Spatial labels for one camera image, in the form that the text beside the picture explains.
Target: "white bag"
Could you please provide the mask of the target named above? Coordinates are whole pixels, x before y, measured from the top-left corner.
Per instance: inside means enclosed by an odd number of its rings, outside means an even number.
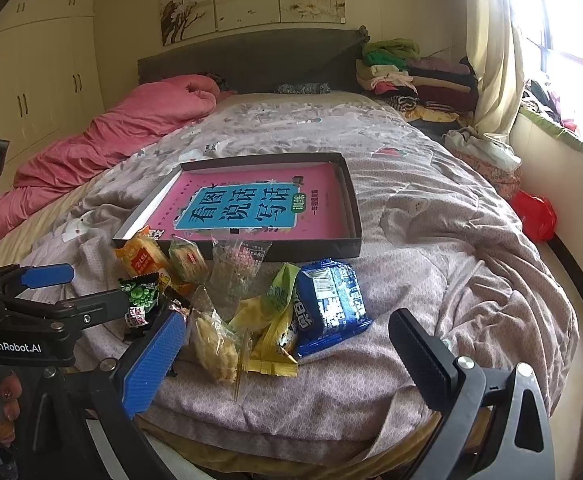
[[[445,148],[478,158],[507,173],[513,173],[523,163],[509,144],[478,134],[468,126],[450,130],[444,136]]]

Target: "pink comforter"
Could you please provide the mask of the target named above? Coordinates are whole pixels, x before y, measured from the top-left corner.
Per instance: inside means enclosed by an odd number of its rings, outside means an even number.
[[[18,168],[0,197],[0,238],[55,199],[160,137],[209,115],[220,95],[202,75],[181,75],[134,89],[81,135],[62,139]]]

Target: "orange snack bag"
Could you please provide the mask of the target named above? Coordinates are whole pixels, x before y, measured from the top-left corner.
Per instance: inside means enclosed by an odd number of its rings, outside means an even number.
[[[160,275],[160,290],[170,285],[179,294],[186,296],[196,289],[196,285],[178,280],[158,242],[149,236],[149,226],[144,226],[115,253],[131,277],[157,272]]]

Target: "curtain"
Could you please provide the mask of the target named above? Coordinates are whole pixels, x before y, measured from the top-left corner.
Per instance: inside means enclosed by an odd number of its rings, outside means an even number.
[[[475,128],[507,141],[525,82],[511,0],[467,0],[467,57],[478,77]]]

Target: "bed headboard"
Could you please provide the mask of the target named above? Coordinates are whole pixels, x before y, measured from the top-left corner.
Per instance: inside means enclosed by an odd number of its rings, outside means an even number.
[[[367,29],[282,28],[214,38],[138,61],[140,84],[213,72],[241,94],[272,92],[284,83],[324,83],[359,92],[355,61]]]

